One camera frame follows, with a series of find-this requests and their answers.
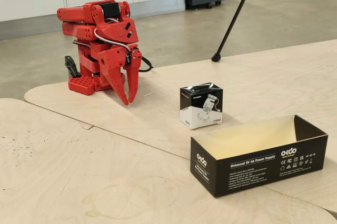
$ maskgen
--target open box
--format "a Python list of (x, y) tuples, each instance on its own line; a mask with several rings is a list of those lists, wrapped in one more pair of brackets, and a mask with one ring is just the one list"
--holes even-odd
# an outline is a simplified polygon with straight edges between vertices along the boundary
[(297, 115), (191, 139), (191, 173), (215, 197), (323, 168), (328, 135)]

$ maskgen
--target product box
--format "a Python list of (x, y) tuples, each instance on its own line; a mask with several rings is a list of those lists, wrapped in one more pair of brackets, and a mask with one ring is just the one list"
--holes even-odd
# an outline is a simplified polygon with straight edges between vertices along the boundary
[(180, 120), (189, 129), (222, 123), (223, 90), (213, 83), (180, 88)]
[(328, 135), (301, 117), (192, 137), (191, 173), (215, 197), (323, 168)]

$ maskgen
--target table surface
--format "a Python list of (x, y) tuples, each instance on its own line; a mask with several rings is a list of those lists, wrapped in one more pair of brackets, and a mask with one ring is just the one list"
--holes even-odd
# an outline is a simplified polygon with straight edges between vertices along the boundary
[(263, 187), (215, 199), (184, 158), (23, 101), (0, 110), (1, 223), (337, 223)]
[[(85, 96), (67, 83), (36, 87), (26, 101), (189, 158), (190, 137), (252, 120), (298, 114), (329, 134), (322, 171), (268, 184), (337, 212), (337, 40), (155, 68), (140, 74), (136, 100), (112, 91)], [(223, 121), (196, 130), (179, 121), (179, 88), (214, 82), (224, 89)]]

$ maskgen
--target wood grain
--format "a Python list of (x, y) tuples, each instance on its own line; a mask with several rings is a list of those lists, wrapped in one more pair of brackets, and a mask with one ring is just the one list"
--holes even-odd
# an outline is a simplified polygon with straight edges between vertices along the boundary
[[(190, 131), (179, 121), (179, 88), (205, 82), (224, 89), (224, 123)], [(337, 40), (153, 69), (140, 74), (128, 107), (113, 91), (84, 96), (66, 83), (34, 88), (25, 99), (184, 158), (192, 135), (298, 114), (329, 134), (324, 170), (267, 187), (337, 212)]]
[(213, 198), (189, 161), (0, 99), (0, 223), (337, 223), (259, 187)]

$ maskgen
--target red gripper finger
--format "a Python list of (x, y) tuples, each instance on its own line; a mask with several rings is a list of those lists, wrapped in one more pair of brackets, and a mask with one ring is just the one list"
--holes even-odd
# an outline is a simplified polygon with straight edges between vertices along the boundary
[(138, 91), (138, 73), (142, 61), (142, 53), (134, 49), (130, 54), (131, 63), (124, 67), (127, 73), (128, 100), (133, 102)]
[(107, 79), (111, 87), (115, 90), (115, 92), (118, 94), (120, 99), (125, 105), (128, 105), (128, 100), (127, 96), (124, 91), (124, 86), (123, 86), (123, 80), (122, 80), (122, 75), (121, 75), (121, 69), (118, 68), (111, 68), (107, 70), (107, 74), (105, 71), (103, 72), (103, 76)]

